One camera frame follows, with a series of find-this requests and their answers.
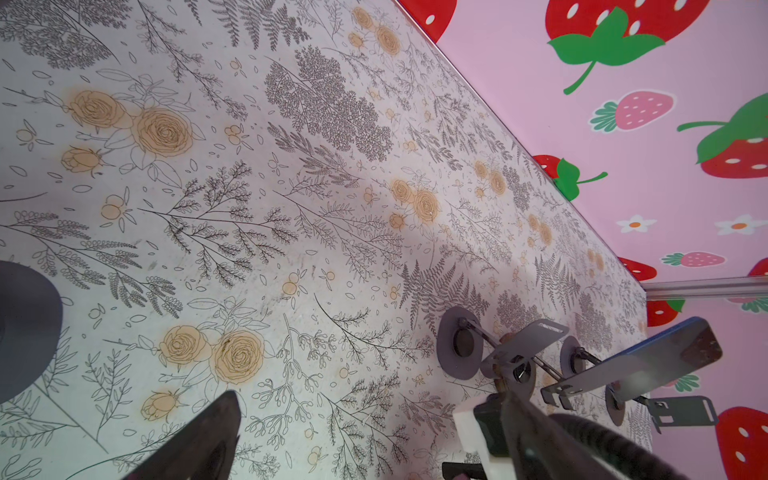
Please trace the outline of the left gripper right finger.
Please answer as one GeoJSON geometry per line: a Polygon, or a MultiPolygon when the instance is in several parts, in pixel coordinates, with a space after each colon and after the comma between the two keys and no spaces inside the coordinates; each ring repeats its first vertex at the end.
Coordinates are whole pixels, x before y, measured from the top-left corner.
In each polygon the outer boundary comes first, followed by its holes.
{"type": "Polygon", "coordinates": [[[506,446],[493,434],[491,454],[509,456],[517,479],[613,479],[615,475],[579,446],[552,419],[513,392],[498,394],[479,411],[479,421],[490,427],[500,414],[506,446]]]}

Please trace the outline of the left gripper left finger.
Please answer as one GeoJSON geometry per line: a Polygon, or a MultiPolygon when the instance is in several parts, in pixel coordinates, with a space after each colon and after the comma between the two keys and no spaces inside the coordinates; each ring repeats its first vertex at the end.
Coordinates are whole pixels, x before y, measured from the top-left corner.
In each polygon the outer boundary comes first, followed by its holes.
{"type": "Polygon", "coordinates": [[[125,479],[227,480],[241,418],[236,392],[225,391],[125,479]]]}

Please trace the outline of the reflective phone blue edge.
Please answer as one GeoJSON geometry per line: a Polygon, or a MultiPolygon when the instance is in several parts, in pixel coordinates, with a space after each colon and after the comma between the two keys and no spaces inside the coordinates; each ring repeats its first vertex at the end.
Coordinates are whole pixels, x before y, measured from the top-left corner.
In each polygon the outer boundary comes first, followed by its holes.
{"type": "Polygon", "coordinates": [[[691,317],[574,376],[541,389],[549,405],[570,410],[570,398],[610,386],[620,402],[691,374],[723,356],[709,322],[691,317]]]}

